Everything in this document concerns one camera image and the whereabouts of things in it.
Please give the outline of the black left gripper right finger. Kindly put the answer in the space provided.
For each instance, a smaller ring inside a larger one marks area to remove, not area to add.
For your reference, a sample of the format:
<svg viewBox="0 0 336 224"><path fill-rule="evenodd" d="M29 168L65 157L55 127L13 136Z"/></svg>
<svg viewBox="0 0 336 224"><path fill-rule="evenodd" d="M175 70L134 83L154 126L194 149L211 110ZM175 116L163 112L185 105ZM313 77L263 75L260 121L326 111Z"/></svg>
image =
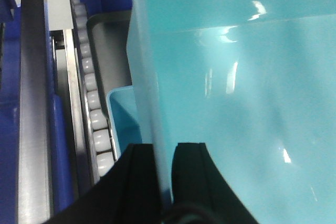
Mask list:
<svg viewBox="0 0 336 224"><path fill-rule="evenodd" d="M163 215L163 223L257 223L204 143L178 144L171 175L173 206Z"/></svg>

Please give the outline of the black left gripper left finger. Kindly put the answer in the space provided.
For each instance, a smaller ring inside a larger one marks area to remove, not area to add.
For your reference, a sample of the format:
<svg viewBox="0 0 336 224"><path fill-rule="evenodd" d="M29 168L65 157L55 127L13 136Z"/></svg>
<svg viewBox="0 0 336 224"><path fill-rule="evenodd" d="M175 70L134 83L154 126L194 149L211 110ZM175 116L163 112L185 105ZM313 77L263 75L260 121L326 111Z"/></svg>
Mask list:
<svg viewBox="0 0 336 224"><path fill-rule="evenodd" d="M151 144L130 144L84 196L49 223L158 223L161 200Z"/></svg>

